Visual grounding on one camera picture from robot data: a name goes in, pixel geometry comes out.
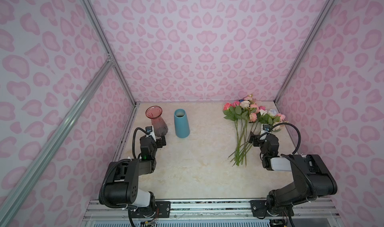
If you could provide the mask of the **teal ceramic vase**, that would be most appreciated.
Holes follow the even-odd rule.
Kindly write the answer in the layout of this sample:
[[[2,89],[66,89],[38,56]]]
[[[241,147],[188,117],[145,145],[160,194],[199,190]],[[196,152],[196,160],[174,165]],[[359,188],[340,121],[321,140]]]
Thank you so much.
[[[187,113],[183,109],[177,109],[174,113],[175,133],[177,137],[184,139],[190,135],[190,126]]]

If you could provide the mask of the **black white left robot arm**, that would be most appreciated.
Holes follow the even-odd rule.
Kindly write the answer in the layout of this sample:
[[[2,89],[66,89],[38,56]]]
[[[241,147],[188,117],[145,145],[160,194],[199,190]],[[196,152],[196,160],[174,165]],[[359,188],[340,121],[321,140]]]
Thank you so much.
[[[157,214],[156,199],[152,192],[139,189],[139,176],[152,174],[156,168],[157,150],[166,145],[165,137],[140,138],[139,159],[111,162],[99,192],[99,202],[110,209],[129,209],[145,218]]]

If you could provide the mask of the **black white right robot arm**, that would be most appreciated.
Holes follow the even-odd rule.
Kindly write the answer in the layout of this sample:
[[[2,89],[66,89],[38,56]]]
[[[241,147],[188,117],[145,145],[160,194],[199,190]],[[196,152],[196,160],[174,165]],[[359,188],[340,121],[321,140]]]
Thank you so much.
[[[279,154],[279,139],[270,133],[251,133],[249,143],[260,148],[263,168],[291,172],[293,176],[292,183],[271,190],[265,201],[250,201],[254,217],[291,218],[293,207],[337,193],[336,180],[319,155]]]

